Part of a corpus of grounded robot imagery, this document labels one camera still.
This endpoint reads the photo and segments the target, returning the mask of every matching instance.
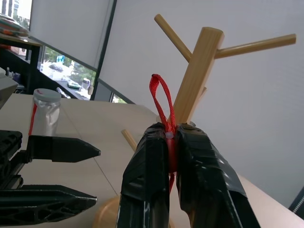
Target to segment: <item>red lanyard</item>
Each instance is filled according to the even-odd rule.
[[[165,114],[163,113],[162,107],[156,99],[156,90],[157,90],[159,83],[161,83],[161,86],[163,87],[165,94],[167,96],[168,102],[169,102],[170,122],[167,121],[167,118],[166,118]],[[160,75],[158,75],[158,74],[152,75],[149,88],[150,88],[150,92],[152,94],[153,100],[155,102],[157,111],[160,115],[161,122],[165,125],[166,141],[167,141],[168,151],[169,151],[169,173],[170,173],[169,190],[171,192],[171,189],[174,184],[174,173],[177,171],[177,156],[175,153],[175,142],[174,142],[175,127],[176,127],[174,109],[173,109],[171,95],[170,95],[168,86]]]

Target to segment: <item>black plastic claw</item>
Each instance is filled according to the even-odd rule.
[[[124,171],[117,228],[168,228],[168,148],[164,126],[149,127]]]
[[[0,225],[61,221],[94,206],[97,198],[60,185],[25,185],[0,191]]]
[[[23,185],[23,178],[21,175],[13,175],[10,182],[7,184],[6,189],[19,189]]]
[[[233,168],[199,128],[182,124],[177,135],[180,208],[192,228],[259,228]]]
[[[32,159],[79,162],[100,155],[100,150],[80,139],[31,135],[27,152]]]
[[[11,189],[15,186],[14,179],[19,171],[23,168],[25,153],[17,153],[9,162],[4,163],[4,169],[0,169],[0,190]]]
[[[10,159],[21,147],[22,133],[0,130],[0,166],[1,160]]]

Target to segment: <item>red strap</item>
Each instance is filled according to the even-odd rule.
[[[171,122],[167,121],[166,116],[162,111],[162,107],[156,99],[156,90],[157,90],[157,87],[158,87],[159,83],[161,83],[161,85],[162,85],[162,87],[165,91],[165,94],[167,96],[168,102],[169,102]],[[170,133],[166,134],[168,151],[169,151],[169,173],[170,173],[169,190],[171,192],[171,189],[172,189],[173,183],[174,183],[174,172],[177,171],[177,156],[175,154],[175,149],[174,149],[174,147],[175,147],[175,143],[174,143],[174,135],[175,135],[174,109],[173,109],[173,105],[172,105],[172,101],[171,101],[171,95],[170,95],[170,91],[168,89],[168,86],[160,75],[158,75],[158,74],[153,74],[152,75],[149,87],[150,87],[150,91],[151,91],[153,100],[155,102],[157,111],[160,115],[161,122],[165,125],[166,133],[167,132],[172,132],[171,137],[170,137]]]
[[[29,136],[32,135],[33,125],[34,125],[34,118],[35,118],[36,111],[37,111],[37,105],[34,102],[32,116],[31,116],[31,119],[30,119],[29,131],[28,131]]]
[[[171,124],[167,121],[167,119],[162,111],[162,107],[156,99],[156,90],[157,90],[159,83],[161,83],[161,85],[165,91],[165,94],[167,96],[168,102],[169,102]],[[175,133],[175,115],[174,115],[174,109],[173,109],[173,105],[172,105],[172,101],[171,101],[170,91],[169,91],[167,84],[165,83],[165,81],[162,79],[162,77],[160,75],[157,75],[157,74],[152,75],[152,78],[150,81],[150,91],[151,91],[153,100],[155,102],[157,111],[160,115],[161,122],[166,126],[166,132],[172,131],[173,133]]]

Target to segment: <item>table surface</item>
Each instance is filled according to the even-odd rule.
[[[38,43],[36,41],[33,41],[32,39],[30,39],[28,37],[8,36],[8,35],[5,35],[3,33],[0,33],[0,38],[10,40],[10,41],[15,41],[15,42],[18,42],[18,43],[23,43],[23,44],[30,44],[30,45],[34,45],[34,46],[42,46],[40,43]]]
[[[31,95],[12,94],[0,110],[0,129],[22,132],[23,149],[28,141],[31,102]],[[78,163],[34,160],[25,165],[20,174],[25,184],[64,185],[97,196],[98,202],[73,218],[35,227],[91,228],[102,203],[119,194],[124,169],[133,155],[120,131],[128,129],[138,142],[155,119],[152,111],[140,105],[62,99],[57,135],[80,138],[99,148],[101,156]],[[240,180],[262,228],[304,228],[302,219],[242,176]],[[176,188],[173,188],[170,199],[170,217],[176,228],[189,228],[188,217],[179,207]]]

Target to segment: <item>clear plastic jar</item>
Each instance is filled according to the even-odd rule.
[[[55,136],[60,107],[60,93],[35,89],[28,135]]]

